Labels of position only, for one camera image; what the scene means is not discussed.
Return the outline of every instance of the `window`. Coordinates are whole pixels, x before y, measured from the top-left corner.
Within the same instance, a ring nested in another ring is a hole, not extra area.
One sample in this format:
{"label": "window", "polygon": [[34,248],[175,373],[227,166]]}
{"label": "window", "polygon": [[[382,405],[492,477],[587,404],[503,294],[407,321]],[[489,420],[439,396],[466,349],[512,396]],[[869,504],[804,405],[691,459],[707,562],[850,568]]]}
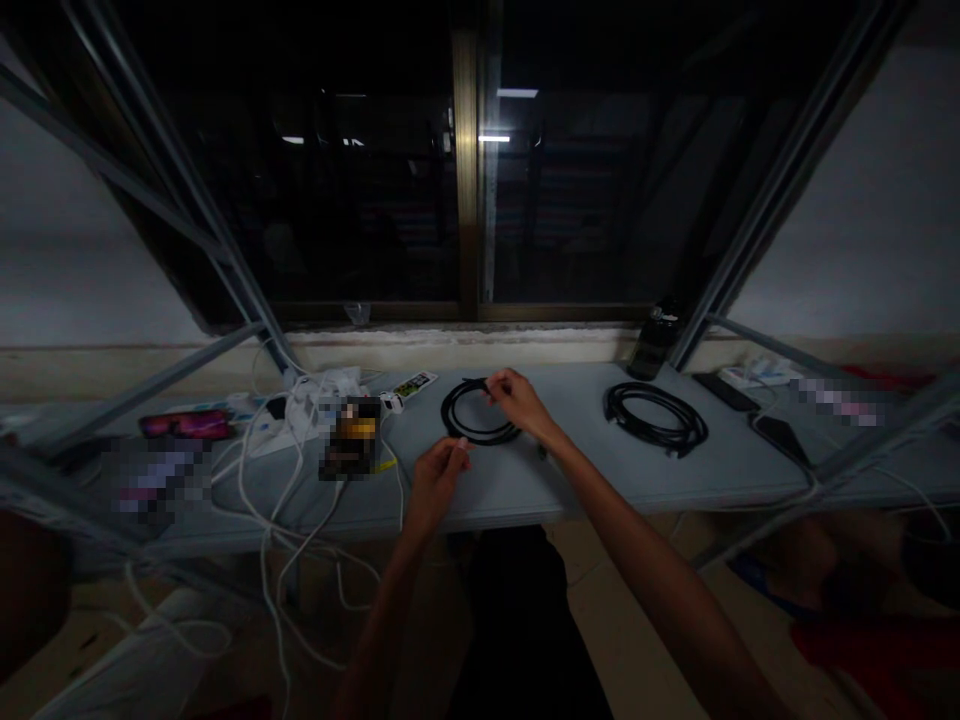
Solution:
{"label": "window", "polygon": [[[96,62],[100,3],[36,5],[14,29],[63,104],[202,223]],[[878,7],[148,0],[116,18],[289,326],[346,322],[358,301],[374,320],[689,307],[757,198],[785,206],[813,154],[801,129],[822,140],[853,69],[879,57],[895,14]],[[197,314],[234,322],[196,252],[125,207]]]}

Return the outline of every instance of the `white wall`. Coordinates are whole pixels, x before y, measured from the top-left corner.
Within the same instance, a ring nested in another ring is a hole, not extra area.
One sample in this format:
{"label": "white wall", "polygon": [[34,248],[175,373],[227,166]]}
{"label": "white wall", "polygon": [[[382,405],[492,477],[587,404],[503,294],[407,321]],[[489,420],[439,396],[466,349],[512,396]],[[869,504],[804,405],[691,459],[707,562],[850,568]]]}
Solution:
{"label": "white wall", "polygon": [[960,332],[958,191],[960,51],[896,47],[730,317],[811,338]]}
{"label": "white wall", "polygon": [[[0,62],[27,77],[2,37]],[[0,100],[0,347],[203,339],[103,183]]]}

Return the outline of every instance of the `black phone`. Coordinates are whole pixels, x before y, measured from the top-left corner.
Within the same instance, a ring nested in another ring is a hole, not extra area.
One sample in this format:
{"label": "black phone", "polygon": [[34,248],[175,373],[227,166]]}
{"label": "black phone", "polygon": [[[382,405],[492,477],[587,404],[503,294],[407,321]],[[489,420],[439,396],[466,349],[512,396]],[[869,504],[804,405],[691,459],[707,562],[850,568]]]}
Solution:
{"label": "black phone", "polygon": [[771,417],[762,417],[754,420],[750,418],[750,426],[757,431],[760,437],[768,440],[777,450],[789,457],[795,463],[805,468],[810,467],[810,458],[803,451],[803,446],[797,440],[796,433],[790,423]]}
{"label": "black phone", "polygon": [[693,379],[737,412],[756,412],[760,409],[757,403],[716,375],[710,373],[694,373]]}

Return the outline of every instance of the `coiled black cable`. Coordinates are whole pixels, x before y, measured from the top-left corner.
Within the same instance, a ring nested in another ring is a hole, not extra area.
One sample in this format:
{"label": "coiled black cable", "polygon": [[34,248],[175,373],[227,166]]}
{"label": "coiled black cable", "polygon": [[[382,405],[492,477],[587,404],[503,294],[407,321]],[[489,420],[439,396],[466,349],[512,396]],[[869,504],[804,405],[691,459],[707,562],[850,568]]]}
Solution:
{"label": "coiled black cable", "polygon": [[502,445],[516,439],[520,435],[520,428],[509,421],[494,430],[476,430],[460,422],[457,417],[457,400],[477,390],[487,392],[487,383],[483,378],[464,378],[464,381],[443,399],[440,417],[443,418],[447,434],[450,437],[465,437],[474,445]]}
{"label": "coiled black cable", "polygon": [[[624,400],[637,398],[666,408],[680,421],[679,428],[664,428],[641,420],[624,407]],[[603,397],[603,415],[607,422],[616,422],[644,442],[667,448],[682,458],[710,437],[700,413],[670,393],[649,383],[621,383],[607,390]]]}

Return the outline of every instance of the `black bottle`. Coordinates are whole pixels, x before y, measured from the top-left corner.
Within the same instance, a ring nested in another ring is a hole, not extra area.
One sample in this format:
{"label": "black bottle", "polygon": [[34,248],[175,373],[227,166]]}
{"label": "black bottle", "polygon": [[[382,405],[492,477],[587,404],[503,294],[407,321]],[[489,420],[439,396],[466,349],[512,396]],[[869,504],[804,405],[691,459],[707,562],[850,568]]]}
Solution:
{"label": "black bottle", "polygon": [[650,311],[640,337],[627,363],[627,374],[636,380],[653,380],[667,353],[680,337],[680,310],[672,297],[666,297]]}

